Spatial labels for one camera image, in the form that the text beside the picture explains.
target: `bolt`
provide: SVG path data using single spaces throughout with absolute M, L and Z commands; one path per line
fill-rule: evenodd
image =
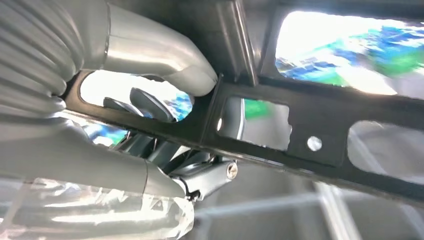
M 236 178 L 238 171 L 239 169 L 237 168 L 237 164 L 235 162 L 232 162 L 226 168 L 226 177 L 229 180 L 233 180 L 234 178 Z

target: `plastic wrap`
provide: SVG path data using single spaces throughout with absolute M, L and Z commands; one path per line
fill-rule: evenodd
M 0 177 L 1 240 L 179 239 L 193 204 L 117 189 Z

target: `rectangular cutout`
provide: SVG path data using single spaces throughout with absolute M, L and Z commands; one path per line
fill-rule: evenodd
M 365 93 L 424 99 L 424 24 L 291 12 L 275 66 L 285 77 Z
M 347 154 L 361 170 L 424 184 L 424 132 L 376 121 L 349 131 Z
M 238 108 L 242 106 L 243 114 Z M 287 150 L 292 127 L 288 123 L 289 107 L 268 101 L 231 97 L 227 100 L 217 130 L 221 136 L 249 142 L 280 151 Z M 240 132 L 232 135 L 226 128 L 242 123 Z

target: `metal bracket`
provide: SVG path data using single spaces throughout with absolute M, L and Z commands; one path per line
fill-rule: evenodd
M 252 87 L 237 85 L 221 75 L 214 92 L 197 97 L 192 112 L 184 120 L 166 123 L 84 102 L 79 89 L 86 76 L 87 73 L 80 74 L 66 98 L 67 108 L 71 111 L 202 151 L 424 206 L 423 185 L 360 170 L 349 161 L 346 148 L 350 127 L 362 120 L 424 130 L 424 102 L 421 100 L 370 95 L 351 88 L 301 82 L 282 76 L 259 77 L 259 84 Z M 292 125 L 292 133 L 287 151 L 220 135 L 217 123 L 230 97 L 289 106 L 288 122 Z M 308 149 L 310 136 L 322 140 L 321 150 Z

